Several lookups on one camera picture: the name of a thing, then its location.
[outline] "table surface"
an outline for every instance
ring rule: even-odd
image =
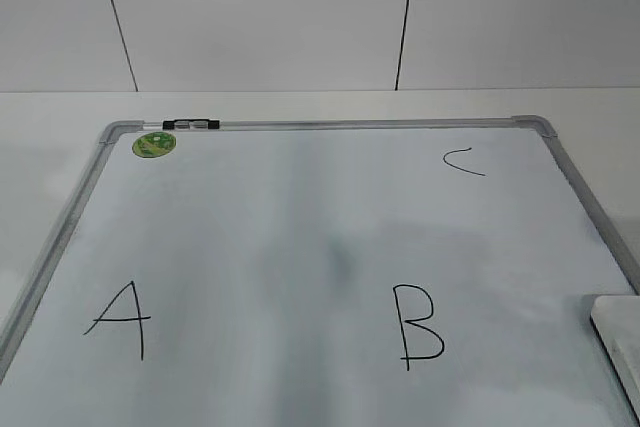
[[[0,322],[115,120],[546,117],[640,258],[640,89],[0,94]]]

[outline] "white wall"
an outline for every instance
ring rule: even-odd
[[[132,89],[109,0],[0,0],[0,91]]]
[[[640,85],[640,0],[411,0],[400,87]]]
[[[140,90],[387,90],[406,0],[115,0]],[[399,87],[640,85],[640,0],[411,0]],[[0,91],[132,90],[109,0],[0,0]]]
[[[393,89],[405,0],[115,0],[140,90]]]

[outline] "whiteboard surface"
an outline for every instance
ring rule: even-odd
[[[588,325],[631,293],[537,133],[177,133],[116,144],[0,386],[51,426],[623,426]],[[478,176],[445,165],[442,156]],[[91,326],[135,281],[136,323]],[[407,371],[393,286],[445,352]],[[420,316],[425,300],[399,306]],[[135,316],[130,293],[109,311]],[[413,355],[434,337],[404,325]]]

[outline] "whiteboard frame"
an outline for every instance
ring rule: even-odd
[[[179,131],[209,131],[202,122],[186,122]],[[432,119],[432,120],[356,120],[334,122],[219,122],[219,130],[336,130],[336,129],[446,129],[446,128],[521,128],[533,129],[546,144],[558,167],[573,188],[584,210],[598,230],[616,263],[626,276],[636,294],[640,292],[640,265],[625,245],[622,237],[594,196],[582,175],[562,147],[556,131],[544,117],[520,115],[496,119]],[[114,145],[122,134],[163,130],[162,122],[141,120],[119,121],[108,125],[74,189],[65,208],[60,213],[51,233],[32,269],[29,279],[15,302],[0,334],[0,384],[9,369],[31,320],[40,304],[49,281],[80,220],[100,174],[106,165]],[[218,129],[210,130],[213,134]]]

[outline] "round sticker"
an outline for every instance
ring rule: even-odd
[[[167,155],[176,147],[176,138],[166,132],[152,132],[138,137],[133,143],[133,153],[138,157],[152,159]]]

